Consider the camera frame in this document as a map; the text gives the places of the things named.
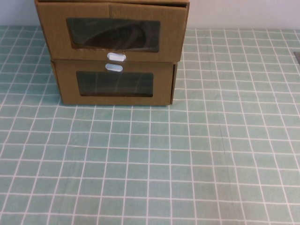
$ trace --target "brown cardboard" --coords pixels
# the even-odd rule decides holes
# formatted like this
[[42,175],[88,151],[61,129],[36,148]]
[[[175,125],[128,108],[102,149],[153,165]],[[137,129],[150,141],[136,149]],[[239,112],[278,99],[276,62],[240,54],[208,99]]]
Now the brown cardboard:
[[183,5],[189,0],[37,0],[39,2],[116,2],[147,5]]
[[52,62],[62,100],[79,105],[170,105],[177,65],[155,62],[123,62],[123,72],[153,73],[153,97],[81,96],[77,71],[106,71],[111,61],[55,60]]
[[[36,0],[36,7],[53,60],[106,61],[107,54],[113,52],[125,54],[126,61],[180,61],[188,17],[188,0]],[[66,23],[68,18],[160,21],[159,51],[74,49]]]

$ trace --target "grid pattern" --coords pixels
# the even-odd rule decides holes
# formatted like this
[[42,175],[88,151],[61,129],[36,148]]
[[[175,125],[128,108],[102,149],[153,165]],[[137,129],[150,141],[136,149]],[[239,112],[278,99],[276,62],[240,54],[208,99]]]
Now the grid pattern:
[[187,30],[172,106],[64,106],[0,26],[0,225],[300,225],[299,38]]

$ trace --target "green tile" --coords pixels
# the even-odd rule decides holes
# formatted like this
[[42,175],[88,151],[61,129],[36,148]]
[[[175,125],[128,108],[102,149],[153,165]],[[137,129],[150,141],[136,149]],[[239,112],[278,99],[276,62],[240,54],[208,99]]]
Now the green tile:
[[79,182],[80,179],[60,178],[56,193],[76,195],[78,193]]
[[124,218],[124,225],[143,225],[146,224],[145,218]]
[[147,182],[128,180],[126,185],[126,196],[132,197],[146,197],[147,196]]
[[65,160],[83,161],[85,157],[86,148],[81,147],[67,147]]
[[262,185],[280,185],[280,177],[277,170],[258,169]]
[[240,183],[243,184],[258,184],[256,169],[252,168],[237,168],[237,177]]
[[126,164],[111,164],[106,166],[105,177],[107,178],[125,178]]
[[55,114],[56,118],[69,118],[72,119],[74,117],[75,109],[74,108],[62,108],[58,107],[57,112]]
[[192,180],[190,166],[172,166],[172,180]]
[[35,184],[34,194],[53,194],[56,187],[57,179],[38,178]]
[[149,147],[149,137],[147,135],[131,135],[130,136],[130,147],[131,148],[143,148],[143,149],[148,148]]
[[131,133],[132,134],[149,134],[149,123],[132,122]]
[[243,209],[247,220],[267,221],[264,204],[243,203]]
[[21,161],[18,167],[17,175],[36,176],[38,172],[38,167],[39,167],[39,162]]
[[69,144],[70,145],[88,145],[89,142],[89,134],[87,133],[71,133]]
[[195,218],[193,201],[173,200],[172,214],[179,218]]
[[62,160],[64,157],[64,146],[46,146],[44,159],[45,160]]
[[124,189],[125,189],[125,181],[124,180],[106,180],[104,182],[103,195],[123,196]]
[[151,121],[152,122],[168,122],[169,121],[168,111],[152,110],[151,111]]
[[240,203],[220,202],[220,214],[223,219],[243,219]]
[[282,187],[263,186],[263,197],[269,203],[285,203],[285,194]]
[[9,195],[4,212],[25,212],[28,200],[27,195]]
[[231,138],[247,138],[247,130],[241,126],[228,126],[229,136]]
[[190,148],[189,138],[181,136],[171,136],[171,148],[179,150],[188,150]]
[[145,199],[125,199],[124,215],[126,216],[145,216],[147,201]]
[[172,198],[193,199],[193,184],[172,182]]
[[276,168],[274,156],[271,154],[255,154],[255,161],[258,167]]
[[291,222],[291,217],[287,205],[267,204],[267,211],[270,221]]
[[263,197],[259,186],[240,185],[240,195],[245,202],[262,202]]
[[74,225],[96,224],[96,222],[97,222],[96,217],[75,216],[74,218]]
[[190,153],[186,151],[171,151],[172,164],[190,164]]
[[107,147],[108,146],[109,134],[90,134],[91,147]]
[[217,195],[219,200],[223,201],[239,201],[239,188],[234,184],[217,184]]
[[23,159],[41,159],[44,153],[44,146],[26,145]]
[[11,182],[11,177],[0,177],[0,192],[7,192],[9,190]]
[[102,180],[83,179],[80,186],[80,195],[101,195]]
[[123,199],[119,198],[103,198],[101,202],[101,215],[122,215]]
[[52,127],[54,132],[69,132],[71,129],[72,120],[55,119]]
[[21,145],[4,145],[1,158],[19,159],[23,151]]
[[193,167],[194,181],[213,182],[214,175],[212,167]]
[[[60,169],[60,163],[56,164],[57,168]],[[62,177],[81,177],[83,170],[83,163],[78,163],[78,162],[64,162],[61,170],[61,176]]]
[[99,218],[99,224],[121,225],[121,218],[113,217],[101,217]]
[[251,144],[254,152],[272,152],[272,148],[269,141],[251,140]]
[[2,214],[0,225],[21,224],[23,215],[17,214]]
[[262,139],[268,138],[267,130],[264,127],[248,127],[248,132],[250,138],[262,138]]
[[88,148],[86,160],[104,162],[106,161],[107,150],[106,148]]
[[195,183],[195,199],[216,200],[215,184]]
[[16,177],[11,187],[11,193],[30,194],[34,184],[34,178]]
[[234,153],[233,158],[236,166],[255,167],[255,161],[251,153]]
[[293,155],[275,155],[275,158],[279,169],[298,169]]
[[54,117],[54,114],[55,114],[54,107],[40,107],[37,112],[37,118],[52,118]]
[[130,131],[130,122],[113,122],[112,133],[128,134]]
[[129,162],[132,163],[147,163],[149,152],[148,150],[129,150]]
[[49,224],[50,225],[56,225],[56,224],[64,224],[64,225],[70,225],[72,224],[72,216],[63,216],[63,215],[51,215]]
[[289,203],[300,203],[299,187],[285,187],[285,194]]
[[147,179],[148,165],[129,164],[127,178],[129,179]]
[[108,121],[94,121],[92,124],[92,132],[106,132],[111,130],[111,122]]
[[193,165],[212,165],[212,158],[209,152],[192,152]]
[[100,198],[97,197],[78,197],[76,214],[97,215]]
[[283,185],[299,185],[300,174],[298,171],[281,170],[281,179]]
[[150,148],[152,149],[169,149],[168,136],[151,136]]
[[149,200],[148,215],[151,217],[169,217],[171,212],[171,204],[169,200]]
[[76,197],[74,196],[55,196],[51,208],[52,213],[70,213],[74,211]]
[[149,197],[169,198],[170,182],[149,181]]
[[0,175],[14,175],[16,167],[17,161],[0,160]]
[[60,173],[61,162],[42,162],[39,176],[55,177]]
[[150,180],[169,180],[170,167],[168,165],[150,165]]
[[294,219],[294,222],[299,223],[300,222],[300,215],[299,215],[300,207],[298,205],[291,205],[290,208],[291,208],[291,214]]
[[85,163],[83,177],[103,177],[105,169],[104,163]]
[[128,150],[125,149],[109,149],[108,162],[127,162]]

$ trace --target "cardboard box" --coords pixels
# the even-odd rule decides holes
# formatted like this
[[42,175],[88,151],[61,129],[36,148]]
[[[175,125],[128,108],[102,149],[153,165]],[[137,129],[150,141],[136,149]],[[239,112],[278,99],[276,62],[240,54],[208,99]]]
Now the cardboard box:
[[109,65],[111,61],[52,61],[63,102],[71,105],[172,104],[177,64],[114,64],[122,67],[120,72],[108,70]]
[[53,60],[178,62],[188,0],[35,0]]

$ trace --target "box flap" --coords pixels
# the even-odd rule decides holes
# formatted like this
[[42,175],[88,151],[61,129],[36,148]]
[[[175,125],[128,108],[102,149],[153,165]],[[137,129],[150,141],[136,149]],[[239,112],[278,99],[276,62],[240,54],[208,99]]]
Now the box flap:
[[37,0],[38,2],[112,2],[112,3],[130,3],[130,4],[142,4],[142,5],[157,5],[168,6],[178,5],[185,7],[189,3],[189,0]]

